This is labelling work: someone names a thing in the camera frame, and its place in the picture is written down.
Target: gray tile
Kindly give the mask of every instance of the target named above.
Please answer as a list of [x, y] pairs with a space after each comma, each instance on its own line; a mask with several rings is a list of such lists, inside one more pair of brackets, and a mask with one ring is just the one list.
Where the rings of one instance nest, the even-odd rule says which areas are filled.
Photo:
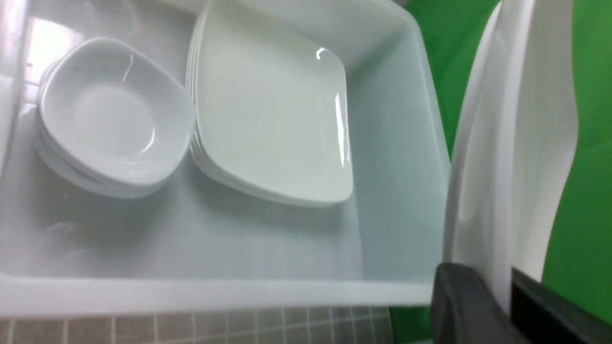
[[370, 316], [370, 308], [369, 307], [353, 307], [353, 316]]
[[255, 344], [255, 334], [230, 337], [228, 342], [229, 344]]
[[355, 320], [354, 325], [357, 344], [375, 344], [374, 331], [370, 319]]
[[225, 338], [199, 340], [196, 344], [225, 344]]
[[332, 319], [350, 319], [350, 307], [332, 307]]
[[258, 334], [259, 344], [283, 344], [283, 331], [260, 332]]
[[352, 321], [341, 321], [334, 323], [334, 340], [336, 344], [355, 344]]
[[228, 331], [230, 334], [236, 332], [254, 331], [255, 311], [241, 310], [236, 312], [229, 312], [228, 327]]
[[376, 344], [393, 344], [393, 330], [388, 318], [375, 318], [372, 320], [374, 324], [374, 336]]
[[329, 321], [329, 307], [313, 307], [308, 308], [308, 321]]
[[306, 308], [285, 308], [285, 325], [305, 324]]
[[310, 344], [334, 344], [332, 325], [310, 326]]
[[225, 313], [202, 313], [195, 315], [196, 335], [225, 334]]
[[68, 320], [68, 344], [110, 344], [111, 318]]
[[287, 344], [308, 344], [308, 329], [306, 327], [285, 329], [285, 337]]
[[115, 319], [116, 344], [140, 344], [154, 341], [153, 316], [119, 316]]
[[1, 320], [0, 321], [0, 344], [6, 344], [6, 341], [9, 339], [9, 329], [10, 329], [10, 321]]
[[13, 344], [61, 344], [63, 320], [17, 320]]
[[278, 309], [262, 309], [257, 311], [257, 328], [267, 329], [270, 327], [283, 326], [283, 311]]
[[372, 307], [372, 315], [388, 315], [388, 307]]
[[192, 338], [193, 323], [191, 314], [158, 315], [157, 337], [159, 340]]

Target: tile floor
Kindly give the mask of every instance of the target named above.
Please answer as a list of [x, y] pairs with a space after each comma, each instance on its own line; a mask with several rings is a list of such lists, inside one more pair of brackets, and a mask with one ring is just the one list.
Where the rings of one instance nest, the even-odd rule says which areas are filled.
[[386, 307], [0, 320], [0, 344], [393, 344]]

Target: stack of bowls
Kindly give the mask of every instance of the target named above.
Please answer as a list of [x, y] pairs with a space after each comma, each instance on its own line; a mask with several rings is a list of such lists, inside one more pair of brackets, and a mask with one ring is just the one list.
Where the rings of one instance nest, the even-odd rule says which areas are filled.
[[191, 153], [206, 175], [279, 203], [350, 197], [346, 75], [331, 51], [238, 1], [212, 0], [185, 80], [198, 116]]
[[161, 188], [189, 148], [195, 108], [153, 62], [92, 39], [42, 78], [35, 146], [58, 175], [90, 192], [137, 198]]

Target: black object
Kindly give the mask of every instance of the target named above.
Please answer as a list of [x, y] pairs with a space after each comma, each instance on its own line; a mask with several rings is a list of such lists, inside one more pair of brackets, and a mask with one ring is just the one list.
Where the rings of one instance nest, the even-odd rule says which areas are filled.
[[438, 265], [430, 323], [436, 344], [529, 343], [499, 308], [478, 273], [461, 264]]
[[511, 312], [532, 343], [612, 343], [612, 326], [518, 270], [512, 272]]
[[513, 271], [512, 320], [471, 268], [436, 270], [430, 323], [436, 344], [612, 343], [612, 327], [520, 271]]

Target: plastic container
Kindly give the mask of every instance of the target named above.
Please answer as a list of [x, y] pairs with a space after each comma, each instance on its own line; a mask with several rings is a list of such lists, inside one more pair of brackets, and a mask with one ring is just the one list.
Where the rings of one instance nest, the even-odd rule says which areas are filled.
[[43, 71], [106, 36], [183, 83], [201, 3], [6, 1], [0, 315], [429, 304], [450, 162], [416, 22], [390, 0], [243, 3], [342, 60], [354, 195], [327, 209], [270, 203], [204, 177], [189, 159], [141, 200], [63, 181], [33, 146]]

